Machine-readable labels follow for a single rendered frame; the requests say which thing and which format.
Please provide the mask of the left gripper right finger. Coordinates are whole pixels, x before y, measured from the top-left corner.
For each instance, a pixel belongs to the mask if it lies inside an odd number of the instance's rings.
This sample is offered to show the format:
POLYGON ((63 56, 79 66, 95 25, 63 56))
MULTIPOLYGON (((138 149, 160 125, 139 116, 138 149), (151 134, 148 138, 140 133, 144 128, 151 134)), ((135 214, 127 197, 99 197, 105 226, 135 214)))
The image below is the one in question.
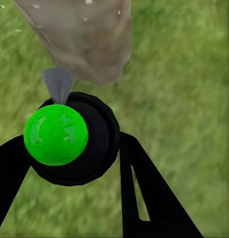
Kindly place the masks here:
POLYGON ((123 238, 203 238, 139 141, 120 139, 123 238), (139 218, 131 165, 151 221, 139 218))

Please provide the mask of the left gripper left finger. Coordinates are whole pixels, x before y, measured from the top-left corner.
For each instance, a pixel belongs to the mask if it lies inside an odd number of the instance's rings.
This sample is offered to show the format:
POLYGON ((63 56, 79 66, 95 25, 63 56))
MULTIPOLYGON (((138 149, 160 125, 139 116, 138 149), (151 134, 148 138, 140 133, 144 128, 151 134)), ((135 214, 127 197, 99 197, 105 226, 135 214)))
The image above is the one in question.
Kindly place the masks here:
POLYGON ((0 146, 0 227, 30 168, 23 135, 0 146))

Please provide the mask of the pesticide atomizer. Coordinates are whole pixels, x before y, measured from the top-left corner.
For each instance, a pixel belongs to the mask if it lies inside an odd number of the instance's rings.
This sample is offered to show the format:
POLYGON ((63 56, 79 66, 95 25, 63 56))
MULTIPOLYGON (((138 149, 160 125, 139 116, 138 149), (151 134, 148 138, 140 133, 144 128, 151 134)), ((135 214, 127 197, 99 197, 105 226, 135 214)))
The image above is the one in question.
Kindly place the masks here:
POLYGON ((86 185, 115 163, 121 143, 112 109, 96 96, 71 92, 76 73, 41 73, 51 99, 27 121, 24 149, 39 176, 57 185, 86 185))

